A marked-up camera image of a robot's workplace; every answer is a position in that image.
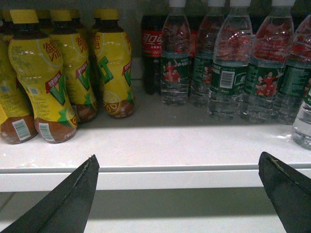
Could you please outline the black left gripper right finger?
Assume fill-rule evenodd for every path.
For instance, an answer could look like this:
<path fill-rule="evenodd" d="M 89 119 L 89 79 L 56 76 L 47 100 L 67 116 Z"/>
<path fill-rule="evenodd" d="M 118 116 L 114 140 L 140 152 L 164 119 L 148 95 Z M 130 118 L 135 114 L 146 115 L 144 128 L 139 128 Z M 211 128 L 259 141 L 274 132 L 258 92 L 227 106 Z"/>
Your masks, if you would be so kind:
<path fill-rule="evenodd" d="M 259 177 L 285 231 L 309 233 L 311 179 L 265 151 L 259 158 Z"/>

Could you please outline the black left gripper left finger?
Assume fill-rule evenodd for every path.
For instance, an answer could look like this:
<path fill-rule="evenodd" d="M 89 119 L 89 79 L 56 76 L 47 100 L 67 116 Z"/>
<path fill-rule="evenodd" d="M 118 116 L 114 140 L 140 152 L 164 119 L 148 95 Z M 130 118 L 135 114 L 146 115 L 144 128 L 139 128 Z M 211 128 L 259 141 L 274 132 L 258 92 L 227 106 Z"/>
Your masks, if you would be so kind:
<path fill-rule="evenodd" d="M 96 192 L 99 163 L 89 157 L 3 233 L 83 233 Z"/>

